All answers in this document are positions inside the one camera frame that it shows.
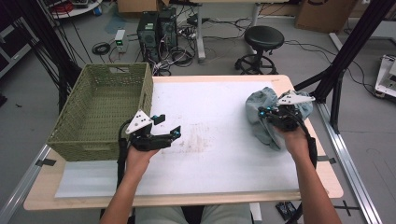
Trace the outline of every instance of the forearm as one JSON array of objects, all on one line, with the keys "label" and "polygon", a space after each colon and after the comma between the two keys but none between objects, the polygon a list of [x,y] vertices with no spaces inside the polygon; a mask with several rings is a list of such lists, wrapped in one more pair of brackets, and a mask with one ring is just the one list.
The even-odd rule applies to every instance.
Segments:
[{"label": "forearm", "polygon": [[293,157],[303,203],[304,223],[341,223],[309,157]]},{"label": "forearm", "polygon": [[101,218],[101,224],[127,223],[139,181],[140,178],[124,177]]}]

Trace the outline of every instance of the crumpled towel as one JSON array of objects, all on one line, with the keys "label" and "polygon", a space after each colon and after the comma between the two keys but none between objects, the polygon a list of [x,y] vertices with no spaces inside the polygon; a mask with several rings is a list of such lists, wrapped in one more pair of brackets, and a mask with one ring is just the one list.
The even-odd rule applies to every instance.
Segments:
[{"label": "crumpled towel", "polygon": [[[304,91],[293,91],[297,95],[309,96]],[[289,94],[290,91],[283,93],[279,98]],[[261,91],[253,92],[246,101],[245,107],[247,111],[247,120],[252,125],[254,135],[265,145],[269,146],[274,150],[280,150],[280,141],[277,139],[276,131],[271,123],[268,123],[265,119],[259,118],[259,107],[273,107],[276,106],[278,98],[273,89],[265,87]],[[312,113],[313,105],[312,102],[304,102],[295,105],[300,109],[303,116],[303,120],[308,118]]]}]

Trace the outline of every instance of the desk leg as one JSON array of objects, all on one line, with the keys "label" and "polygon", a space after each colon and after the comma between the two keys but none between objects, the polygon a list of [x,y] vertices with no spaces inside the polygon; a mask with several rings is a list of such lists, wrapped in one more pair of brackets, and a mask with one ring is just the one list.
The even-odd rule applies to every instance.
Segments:
[{"label": "desk leg", "polygon": [[[262,5],[260,3],[255,3],[253,8],[253,15],[251,16],[251,26],[255,26],[257,24],[257,19],[259,18],[260,8]],[[252,47],[249,47],[249,53],[256,54],[257,51]]]},{"label": "desk leg", "polygon": [[253,8],[253,15],[251,16],[251,26],[255,26],[257,24],[257,19],[259,18],[259,12],[261,8],[260,3],[255,3]]},{"label": "desk leg", "polygon": [[197,48],[198,48],[198,63],[202,63],[205,59],[204,40],[202,38],[202,4],[198,5],[198,24],[197,24]]}]

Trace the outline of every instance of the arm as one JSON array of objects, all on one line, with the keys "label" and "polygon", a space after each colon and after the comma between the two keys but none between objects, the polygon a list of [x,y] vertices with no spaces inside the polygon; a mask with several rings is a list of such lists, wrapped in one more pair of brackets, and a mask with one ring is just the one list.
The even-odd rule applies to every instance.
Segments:
[{"label": "arm", "polygon": [[149,166],[149,159],[157,152],[158,150],[143,152],[134,147],[129,148],[124,178],[103,214],[101,224],[127,223],[137,185]]},{"label": "arm", "polygon": [[296,164],[305,223],[341,223],[334,206],[309,159],[308,144],[301,128],[282,133]]}]

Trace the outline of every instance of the table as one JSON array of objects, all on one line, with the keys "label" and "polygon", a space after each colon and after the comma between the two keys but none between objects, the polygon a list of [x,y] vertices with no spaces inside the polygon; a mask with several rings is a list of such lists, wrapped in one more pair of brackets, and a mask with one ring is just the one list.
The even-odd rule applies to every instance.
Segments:
[{"label": "table", "polygon": [[252,22],[251,26],[255,26],[257,23],[257,19],[259,16],[260,12],[260,3],[283,3],[286,2],[285,0],[193,0],[194,3],[198,4],[198,10],[197,10],[197,15],[198,15],[198,21],[197,21],[197,48],[198,48],[198,63],[202,63],[205,59],[205,47],[204,47],[204,40],[202,36],[202,14],[203,14],[203,4],[207,3],[220,3],[220,4],[227,4],[227,3],[252,3],[255,4],[254,8],[252,10]]},{"label": "table", "polygon": [[[270,81],[277,94],[292,89],[291,82],[286,76],[196,76],[196,77],[154,77],[155,83],[164,82],[220,82],[220,81]],[[316,137],[312,124],[305,122],[309,132]],[[318,154],[324,155],[323,147],[317,142]],[[72,208],[104,208],[108,206],[111,197],[92,198],[54,198],[59,183],[62,179],[65,160],[55,151],[51,150],[47,159],[56,160],[54,166],[43,166],[29,195],[24,208],[26,210],[51,210]],[[340,198],[343,190],[328,161],[318,162],[318,174],[331,198]],[[238,192],[222,194],[195,194],[195,195],[161,195],[161,196],[136,196],[134,206],[160,206],[160,205],[188,205],[188,204],[213,204],[213,203],[255,203],[268,201],[293,201],[300,200],[298,190],[291,191],[260,191]]]}]

